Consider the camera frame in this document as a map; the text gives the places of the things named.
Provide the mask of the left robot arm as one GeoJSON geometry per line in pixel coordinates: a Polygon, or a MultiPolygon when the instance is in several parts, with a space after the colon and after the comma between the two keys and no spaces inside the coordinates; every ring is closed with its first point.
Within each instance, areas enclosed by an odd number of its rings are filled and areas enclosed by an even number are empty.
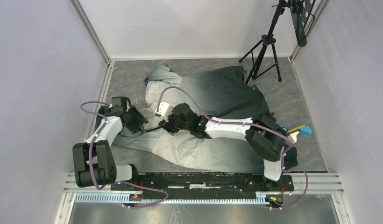
{"type": "Polygon", "coordinates": [[[73,146],[72,156],[77,186],[102,190],[117,179],[111,151],[116,136],[123,129],[131,134],[143,133],[143,126],[148,121],[127,97],[113,97],[111,103],[103,103],[101,110],[94,115],[101,122],[88,139],[73,146]]]}

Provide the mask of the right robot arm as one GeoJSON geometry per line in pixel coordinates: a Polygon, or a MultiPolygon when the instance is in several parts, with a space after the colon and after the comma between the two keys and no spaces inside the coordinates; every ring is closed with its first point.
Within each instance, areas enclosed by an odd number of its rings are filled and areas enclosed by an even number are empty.
{"type": "Polygon", "coordinates": [[[159,126],[174,135],[180,130],[188,131],[198,139],[229,138],[246,141],[263,158],[263,184],[268,190],[282,185],[285,147],[292,141],[287,131],[263,114],[257,118],[221,119],[198,115],[188,104],[173,107],[161,102],[155,109],[162,118],[159,126]]]}

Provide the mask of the grey black gradient jacket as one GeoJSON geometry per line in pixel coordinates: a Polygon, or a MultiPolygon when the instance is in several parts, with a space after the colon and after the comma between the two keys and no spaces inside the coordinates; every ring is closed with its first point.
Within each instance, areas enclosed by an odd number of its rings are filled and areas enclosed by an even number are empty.
{"type": "Polygon", "coordinates": [[[277,177],[298,165],[297,149],[243,78],[241,66],[187,77],[157,66],[144,81],[146,123],[136,133],[123,128],[113,144],[186,168],[277,177]]]}

